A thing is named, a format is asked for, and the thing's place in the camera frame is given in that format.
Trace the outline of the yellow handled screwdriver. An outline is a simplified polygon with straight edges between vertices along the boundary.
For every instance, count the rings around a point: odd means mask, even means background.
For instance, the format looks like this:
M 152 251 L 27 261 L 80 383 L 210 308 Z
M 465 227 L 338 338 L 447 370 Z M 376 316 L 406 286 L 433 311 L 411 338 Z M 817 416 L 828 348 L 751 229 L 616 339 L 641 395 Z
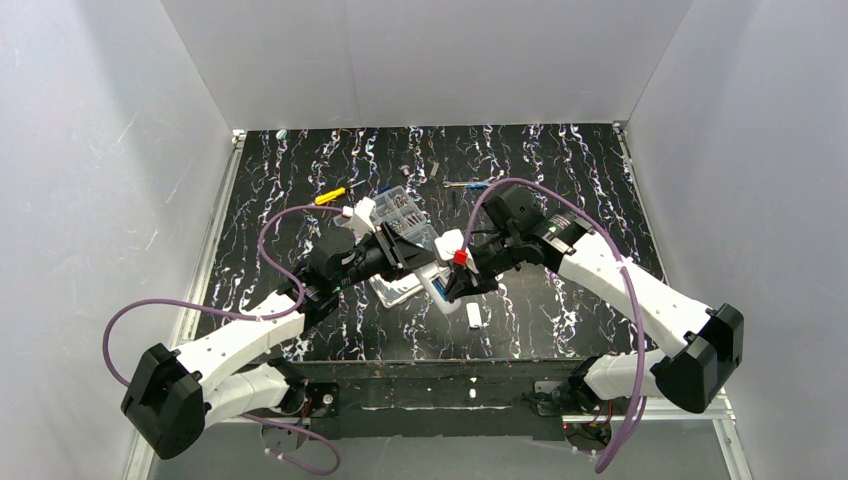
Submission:
M 347 192 L 348 192 L 348 189 L 346 187 L 336 188 L 332 191 L 329 191 L 329 192 L 326 192 L 326 193 L 323 193 L 323 194 L 317 196 L 314 199 L 314 204 L 317 205 L 317 206 L 328 205 L 329 203 L 335 201 L 336 199 L 346 195 Z

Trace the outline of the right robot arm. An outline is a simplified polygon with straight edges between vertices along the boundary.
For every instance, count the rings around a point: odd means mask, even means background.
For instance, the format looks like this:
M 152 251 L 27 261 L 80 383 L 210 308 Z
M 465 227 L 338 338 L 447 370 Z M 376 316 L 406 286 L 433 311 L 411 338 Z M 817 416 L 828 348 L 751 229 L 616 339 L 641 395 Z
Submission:
M 589 410 L 617 398 L 665 398 L 690 413 L 712 403 L 742 361 L 744 316 L 724 303 L 710 307 L 674 290 L 625 257 L 600 225 L 570 202 L 543 213 L 536 184 L 507 179 L 485 190 L 472 213 L 492 227 L 482 243 L 451 230 L 437 252 L 451 274 L 440 288 L 453 302 L 497 289 L 498 275 L 524 263 L 542 265 L 615 308 L 637 328 L 634 354 L 593 356 L 544 399 Z

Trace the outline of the blue battery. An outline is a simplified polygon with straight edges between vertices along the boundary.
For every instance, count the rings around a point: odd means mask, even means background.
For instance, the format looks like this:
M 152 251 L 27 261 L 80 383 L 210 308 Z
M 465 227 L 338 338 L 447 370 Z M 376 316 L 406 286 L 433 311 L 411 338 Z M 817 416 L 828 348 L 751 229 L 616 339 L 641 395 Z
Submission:
M 432 285 L 432 289 L 434 290 L 437 298 L 439 298 L 441 302 L 449 304 L 450 300 L 448 299 L 445 285 L 442 280 L 439 277 L 436 277 L 430 281 L 430 284 Z

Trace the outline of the white battery cover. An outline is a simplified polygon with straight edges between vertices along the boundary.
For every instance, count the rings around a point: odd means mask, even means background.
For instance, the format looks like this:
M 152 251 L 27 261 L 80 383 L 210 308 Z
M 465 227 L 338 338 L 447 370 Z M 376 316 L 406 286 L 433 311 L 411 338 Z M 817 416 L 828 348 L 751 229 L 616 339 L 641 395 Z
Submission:
M 465 305 L 468 326 L 470 329 L 480 329 L 483 325 L 480 306 L 476 302 L 469 302 Z

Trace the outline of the clear plastic organizer box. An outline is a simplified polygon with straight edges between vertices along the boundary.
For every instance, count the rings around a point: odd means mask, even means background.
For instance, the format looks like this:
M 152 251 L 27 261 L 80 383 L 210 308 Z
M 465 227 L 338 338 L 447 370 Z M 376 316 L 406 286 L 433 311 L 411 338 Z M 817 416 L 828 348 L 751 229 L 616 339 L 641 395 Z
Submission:
M 434 267 L 437 234 L 425 213 L 401 186 L 366 201 L 371 230 L 353 228 L 353 216 L 338 215 L 333 225 L 351 233 L 353 252 L 341 261 L 334 280 L 342 289 L 370 283 L 385 307 L 407 300 L 423 289 L 417 277 Z

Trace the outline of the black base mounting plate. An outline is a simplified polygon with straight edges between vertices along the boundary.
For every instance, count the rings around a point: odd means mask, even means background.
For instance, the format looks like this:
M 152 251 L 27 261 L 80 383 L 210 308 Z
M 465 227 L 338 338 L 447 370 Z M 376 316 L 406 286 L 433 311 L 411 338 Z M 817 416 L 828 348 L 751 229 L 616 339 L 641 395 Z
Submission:
M 566 382 L 575 359 L 304 361 L 274 358 L 311 401 L 306 419 L 330 440 L 530 437 L 561 440 L 560 414 L 530 397 Z

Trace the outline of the white remote control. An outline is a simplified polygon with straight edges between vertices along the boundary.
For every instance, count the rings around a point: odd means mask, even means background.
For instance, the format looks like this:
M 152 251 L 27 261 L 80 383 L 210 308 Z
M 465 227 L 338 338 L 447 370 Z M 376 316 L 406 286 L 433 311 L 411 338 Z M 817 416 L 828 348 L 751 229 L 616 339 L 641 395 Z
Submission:
M 436 308 L 444 315 L 449 315 L 460 309 L 460 300 L 449 301 L 446 294 L 446 285 L 450 269 L 441 267 L 436 263 L 430 263 L 415 271 L 425 292 L 431 297 Z

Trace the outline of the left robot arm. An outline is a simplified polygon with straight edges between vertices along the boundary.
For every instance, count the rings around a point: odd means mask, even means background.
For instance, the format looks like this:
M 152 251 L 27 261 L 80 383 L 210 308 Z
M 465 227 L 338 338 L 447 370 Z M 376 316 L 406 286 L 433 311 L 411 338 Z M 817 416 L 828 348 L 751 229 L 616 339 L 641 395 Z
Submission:
M 338 306 L 342 290 L 381 277 L 417 275 L 437 264 L 431 248 L 379 226 L 361 238 L 347 228 L 327 230 L 286 282 L 256 313 L 232 314 L 207 336 L 142 355 L 127 383 L 122 413 L 162 460 L 192 446 L 210 426 L 257 409 L 306 400 L 305 380 L 270 362 L 252 361 L 300 336 Z

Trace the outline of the blue silver wrench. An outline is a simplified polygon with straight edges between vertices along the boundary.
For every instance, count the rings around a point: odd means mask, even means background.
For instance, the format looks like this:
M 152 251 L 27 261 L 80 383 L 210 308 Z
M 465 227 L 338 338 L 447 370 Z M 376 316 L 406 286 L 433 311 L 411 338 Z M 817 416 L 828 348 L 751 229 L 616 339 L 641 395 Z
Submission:
M 463 188 L 471 190 L 483 190 L 489 188 L 491 185 L 491 181 L 444 181 L 442 183 L 443 188 Z

